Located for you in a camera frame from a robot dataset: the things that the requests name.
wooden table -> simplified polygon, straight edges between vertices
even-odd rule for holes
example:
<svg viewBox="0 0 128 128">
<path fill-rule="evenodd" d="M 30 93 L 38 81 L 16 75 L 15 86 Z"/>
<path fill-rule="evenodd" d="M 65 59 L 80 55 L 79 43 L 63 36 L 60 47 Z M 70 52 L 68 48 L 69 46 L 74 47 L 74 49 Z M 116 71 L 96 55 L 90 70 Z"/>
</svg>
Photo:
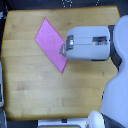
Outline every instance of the wooden table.
<svg viewBox="0 0 128 128">
<path fill-rule="evenodd" d="M 34 38 L 44 18 L 66 40 L 75 26 L 108 26 L 116 7 L 10 11 L 2 44 L 4 110 L 9 120 L 87 117 L 99 111 L 106 83 L 117 70 L 107 62 L 68 61 L 61 74 Z"/>
</svg>

pink cloth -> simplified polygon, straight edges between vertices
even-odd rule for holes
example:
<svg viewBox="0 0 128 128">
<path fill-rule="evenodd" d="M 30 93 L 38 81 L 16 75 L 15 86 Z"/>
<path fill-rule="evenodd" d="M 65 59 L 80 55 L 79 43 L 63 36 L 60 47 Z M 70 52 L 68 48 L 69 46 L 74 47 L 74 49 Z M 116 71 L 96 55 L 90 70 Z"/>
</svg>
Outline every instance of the pink cloth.
<svg viewBox="0 0 128 128">
<path fill-rule="evenodd" d="M 35 41 L 51 62 L 56 66 L 56 68 L 60 72 L 63 72 L 67 58 L 59 54 L 59 49 L 65 41 L 51 26 L 46 18 L 44 19 L 35 37 Z"/>
</svg>

